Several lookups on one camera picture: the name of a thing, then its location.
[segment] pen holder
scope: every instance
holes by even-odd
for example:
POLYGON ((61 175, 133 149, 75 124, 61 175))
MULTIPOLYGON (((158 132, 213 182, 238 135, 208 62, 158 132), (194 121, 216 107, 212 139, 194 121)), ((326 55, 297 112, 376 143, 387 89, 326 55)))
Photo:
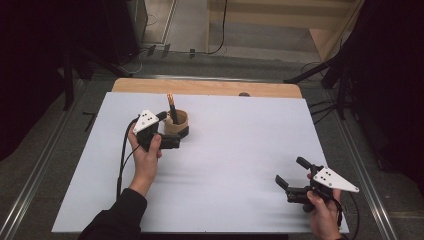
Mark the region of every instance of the pen holder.
POLYGON ((177 119, 179 124, 174 124, 168 111, 168 116, 164 120, 165 129, 164 132, 167 135, 180 135, 181 138, 184 138, 188 135, 189 127, 188 127, 188 114, 183 111, 176 109, 177 119))

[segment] human hand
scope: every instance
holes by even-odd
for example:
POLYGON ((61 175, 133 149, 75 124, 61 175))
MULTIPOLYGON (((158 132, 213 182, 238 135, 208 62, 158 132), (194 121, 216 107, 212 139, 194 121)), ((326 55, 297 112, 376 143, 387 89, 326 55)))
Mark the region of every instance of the human hand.
MULTIPOLYGON (((341 193, 340 189, 333 189, 334 199, 338 202, 340 202, 341 193)), ((315 237, 320 240, 341 238, 339 227, 337 226, 338 210, 336 204, 333 201, 325 203, 320 196, 312 191, 308 191, 307 196, 309 201, 315 206, 310 215, 311 230, 315 237)))
POLYGON ((131 126, 128 133, 131 148, 135 149, 133 152, 135 172, 129 188, 146 197, 150 186, 156 178, 158 158, 162 157, 162 152, 159 149, 162 137, 159 134, 155 135, 150 142, 149 151, 146 152, 137 142, 137 137, 133 133, 134 126, 135 124, 131 126))

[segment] floor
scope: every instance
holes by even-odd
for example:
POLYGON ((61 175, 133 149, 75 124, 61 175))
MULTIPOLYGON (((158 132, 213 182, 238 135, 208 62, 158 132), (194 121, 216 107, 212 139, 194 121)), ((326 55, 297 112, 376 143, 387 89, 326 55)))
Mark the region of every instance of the floor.
MULTIPOLYGON (((150 1, 150 4, 162 1, 165 0, 150 1)), ((196 52, 204 51, 205 6, 205 1, 178 0, 173 12, 169 7, 163 14, 150 12, 156 17, 163 15, 164 19, 172 21, 166 31, 160 30, 161 34, 157 40, 146 42, 146 46, 157 44, 160 49, 164 44, 171 44, 171 50, 175 52, 186 52, 190 49, 196 49, 196 52)), ((149 24, 154 26, 159 23, 159 19, 154 22, 149 24)), ((216 37, 212 43, 218 46, 219 24, 214 29, 216 37)), ((186 54, 170 53, 164 58, 156 51, 149 57, 140 55, 138 59, 122 67, 140 78, 166 75, 180 78, 281 82, 283 79, 297 76, 312 68, 315 62, 319 62, 319 56, 307 31, 289 28, 264 29, 264 34, 269 35, 265 41, 263 36, 246 36, 245 32, 240 32, 241 29, 247 32, 258 30, 257 26, 229 25, 226 28, 226 36, 229 37, 226 37, 225 47, 213 56, 198 55, 189 59, 186 54), (284 33, 284 40, 287 41, 281 40, 280 44, 275 45, 273 42, 277 38, 276 33, 284 33), (255 41, 263 45, 256 48, 255 41)), ((93 65, 93 69, 95 76, 92 81, 76 79, 78 96, 72 110, 62 111, 61 96, 52 103, 16 152, 0 162, 0 219, 2 224, 6 223, 0 232, 1 239, 77 238, 77 234, 52 234, 51 227, 89 137, 90 114, 98 111, 104 94, 111 90, 117 78, 96 65, 93 65)), ((321 79, 321 74, 317 74, 299 83, 302 95, 308 103, 336 99, 337 88, 322 89, 321 79)), ((316 130, 329 166, 346 178, 352 179, 361 189, 357 195, 342 196, 351 230, 350 239, 356 232, 356 227, 356 239, 420 239, 424 235, 423 196, 414 183, 401 173, 384 172, 378 168, 375 155, 356 122, 355 115, 350 114, 348 110, 345 113, 347 119, 342 121, 335 112, 331 112, 316 124, 316 130)), ((315 115, 314 120, 322 116, 315 115)), ((290 239, 312 238, 309 234, 292 234, 290 239)))

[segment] black cloth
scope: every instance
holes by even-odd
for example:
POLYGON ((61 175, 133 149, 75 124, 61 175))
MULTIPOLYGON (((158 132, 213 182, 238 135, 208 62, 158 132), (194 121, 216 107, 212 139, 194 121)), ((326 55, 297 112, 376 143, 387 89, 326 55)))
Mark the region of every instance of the black cloth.
POLYGON ((115 204, 101 211, 78 239, 140 239, 140 221, 146 207, 147 200, 142 195, 126 188, 115 204))

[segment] table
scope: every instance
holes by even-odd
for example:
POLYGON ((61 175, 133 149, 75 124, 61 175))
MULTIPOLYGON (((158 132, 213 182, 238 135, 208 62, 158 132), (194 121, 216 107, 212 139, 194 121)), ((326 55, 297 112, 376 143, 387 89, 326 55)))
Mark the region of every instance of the table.
MULTIPOLYGON (((308 185, 307 171, 295 163, 299 155, 326 165, 299 88, 172 79, 116 81, 99 111, 52 231, 79 232, 113 204, 125 120, 141 112, 138 105, 149 106, 154 113, 164 110, 164 93, 170 91, 176 107, 189 114, 190 134, 179 149, 163 150, 147 196, 142 231, 309 232, 302 206, 287 203, 274 182, 279 174, 291 186, 308 185), (220 90, 225 96, 217 95, 220 90), (252 97, 238 97, 240 92, 252 97)), ((123 187, 131 181, 133 169, 129 162, 123 187)), ((348 231, 345 222, 342 231, 348 231)))
MULTIPOLYGON (((363 3, 364 0, 228 0, 226 22, 307 28, 325 61, 355 24, 363 3)), ((225 0, 208 0, 206 49, 209 24, 222 21, 224 6, 225 0)))

